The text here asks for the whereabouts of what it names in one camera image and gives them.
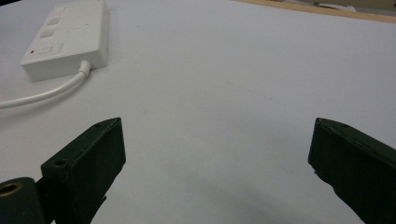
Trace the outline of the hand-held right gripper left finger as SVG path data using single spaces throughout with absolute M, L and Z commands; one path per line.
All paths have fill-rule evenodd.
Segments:
M 100 121 L 41 165 L 56 224 L 90 224 L 126 162 L 120 118 Z

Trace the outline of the white power strip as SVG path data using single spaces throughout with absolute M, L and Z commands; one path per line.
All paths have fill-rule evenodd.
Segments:
M 105 0 L 82 0 L 54 7 L 21 58 L 32 81 L 74 75 L 80 63 L 107 66 L 108 10 Z

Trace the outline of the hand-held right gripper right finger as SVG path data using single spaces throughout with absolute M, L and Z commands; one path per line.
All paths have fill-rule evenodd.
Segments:
M 318 118 L 308 163 L 365 224 L 396 224 L 396 149 Z

